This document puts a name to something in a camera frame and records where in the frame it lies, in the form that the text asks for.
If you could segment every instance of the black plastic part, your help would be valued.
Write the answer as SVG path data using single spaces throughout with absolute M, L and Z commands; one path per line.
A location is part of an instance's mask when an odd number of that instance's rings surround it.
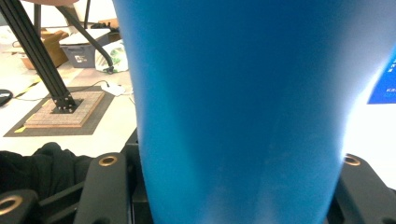
M 75 17 L 73 17 L 65 7 L 56 7 L 56 8 L 58 8 L 58 10 L 67 18 L 67 20 L 70 23 L 72 23 L 72 25 L 74 25 L 76 29 L 82 35 L 84 35 L 84 37 L 87 38 L 87 40 L 105 57 L 108 64 L 107 72 L 109 74 L 112 74 L 114 67 L 110 55 L 108 55 L 108 53 L 102 48 L 102 46 L 100 46 L 100 44 L 95 39 L 93 39 L 92 36 L 90 36 L 90 34 L 88 34 L 88 32 L 84 29 L 84 27 L 82 27 L 79 24 L 79 21 Z
M 130 190 L 134 193 L 132 195 L 134 224 L 152 224 L 154 222 L 149 208 L 149 200 L 142 173 L 137 129 L 129 137 L 121 153 L 127 158 L 128 164 L 132 164 L 135 168 L 136 187 Z
M 396 195 L 363 159 L 344 164 L 329 213 L 331 224 L 395 224 Z
M 65 189 L 39 203 L 43 223 L 73 223 L 84 182 Z
M 4 203 L 10 198 L 19 197 L 21 203 L 15 206 L 14 209 L 6 212 L 7 208 L 11 208 L 12 204 L 18 203 Z M 40 213 L 38 210 L 37 194 L 30 189 L 12 190 L 0 195 L 0 223 L 2 224 L 36 224 L 39 223 Z
M 132 223 L 126 167 L 120 153 L 91 161 L 75 224 Z
M 0 90 L 0 106 L 5 105 L 12 99 L 12 92 L 8 90 Z
M 75 105 L 75 101 L 64 85 L 20 0 L 2 0 L 0 1 L 0 10 L 43 80 L 56 106 L 60 109 L 71 109 Z

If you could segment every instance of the black cable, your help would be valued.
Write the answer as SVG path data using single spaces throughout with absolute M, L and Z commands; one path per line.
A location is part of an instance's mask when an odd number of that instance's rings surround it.
M 110 87 L 110 85 L 108 85 L 108 82 L 107 82 L 107 81 L 105 81 L 105 80 L 100 80 L 100 81 L 95 82 L 94 84 L 92 84 L 92 85 L 89 86 L 89 87 L 85 87 L 85 88 L 83 88 L 83 89 L 76 90 L 76 91 L 70 91 L 70 92 L 85 91 L 85 90 L 87 90 L 87 89 L 89 89 L 89 88 L 94 87 L 96 84 L 98 84 L 98 83 L 100 83 L 100 82 L 105 82 L 106 85 L 107 85 L 108 87 Z M 38 99 L 34 99 L 34 100 L 31 100 L 31 99 L 20 99 L 19 97 L 13 97 L 12 99 L 21 100 L 21 101 L 38 101 L 38 100 L 51 99 L 51 98 L 52 98 L 52 97 L 49 96 L 49 97 L 43 97 L 43 98 L 38 98 Z

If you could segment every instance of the metal frame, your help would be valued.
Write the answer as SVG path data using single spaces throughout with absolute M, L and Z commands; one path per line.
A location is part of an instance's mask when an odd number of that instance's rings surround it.
M 1 0 L 0 10 L 14 35 L 61 111 L 73 112 L 77 105 L 64 85 L 50 55 L 19 0 Z

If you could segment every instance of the yellow tape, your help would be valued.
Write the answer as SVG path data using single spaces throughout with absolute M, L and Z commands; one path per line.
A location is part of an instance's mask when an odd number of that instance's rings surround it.
M 24 127 L 24 126 L 22 126 L 21 128 L 19 128 L 18 130 L 16 130 L 14 133 L 23 133 L 23 131 L 25 130 L 26 128 Z

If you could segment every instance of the cardboard box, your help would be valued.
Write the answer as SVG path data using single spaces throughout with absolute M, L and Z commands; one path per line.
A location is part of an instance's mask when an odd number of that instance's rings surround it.
M 61 64 L 68 61 L 64 51 L 61 49 L 59 41 L 68 37 L 68 33 L 63 31 L 58 31 L 55 34 L 43 35 L 42 38 L 44 47 L 46 48 L 49 56 L 51 57 L 55 67 L 59 67 Z M 35 70 L 33 64 L 30 62 L 29 58 L 26 56 L 23 48 L 12 48 L 8 49 L 5 52 L 11 52 L 13 54 L 20 54 L 21 60 L 27 69 Z

